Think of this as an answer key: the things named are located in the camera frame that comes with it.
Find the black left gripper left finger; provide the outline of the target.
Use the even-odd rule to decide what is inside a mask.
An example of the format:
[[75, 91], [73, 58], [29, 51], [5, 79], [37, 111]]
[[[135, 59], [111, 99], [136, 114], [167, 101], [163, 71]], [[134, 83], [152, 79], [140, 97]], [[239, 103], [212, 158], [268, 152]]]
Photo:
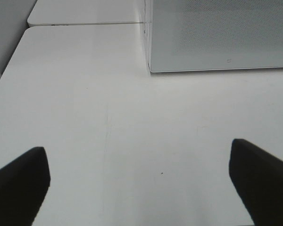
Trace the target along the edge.
[[44, 147], [34, 147], [0, 169], [0, 226], [30, 226], [50, 186]]

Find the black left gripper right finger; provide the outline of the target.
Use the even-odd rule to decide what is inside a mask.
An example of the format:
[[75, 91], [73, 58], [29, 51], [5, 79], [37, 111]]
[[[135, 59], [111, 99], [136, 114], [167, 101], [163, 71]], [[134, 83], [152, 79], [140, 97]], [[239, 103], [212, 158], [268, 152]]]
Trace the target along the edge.
[[256, 226], [283, 226], [283, 161], [245, 139], [232, 141], [229, 176]]

